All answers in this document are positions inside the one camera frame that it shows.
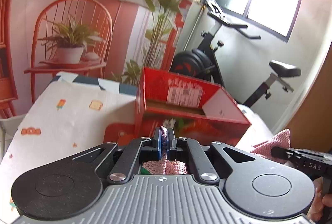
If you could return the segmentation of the person's right hand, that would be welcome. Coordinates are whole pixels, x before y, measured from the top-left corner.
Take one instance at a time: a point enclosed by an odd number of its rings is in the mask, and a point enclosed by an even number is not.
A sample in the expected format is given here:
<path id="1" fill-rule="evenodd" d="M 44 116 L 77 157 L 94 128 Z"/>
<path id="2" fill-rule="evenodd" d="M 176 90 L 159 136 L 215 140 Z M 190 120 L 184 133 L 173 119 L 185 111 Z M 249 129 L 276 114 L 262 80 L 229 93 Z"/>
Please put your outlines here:
<path id="1" fill-rule="evenodd" d="M 314 222 L 321 219 L 324 207 L 331 207 L 331 194 L 322 194 L 323 178 L 320 177 L 314 180 L 315 198 L 307 213 L 307 217 Z"/>

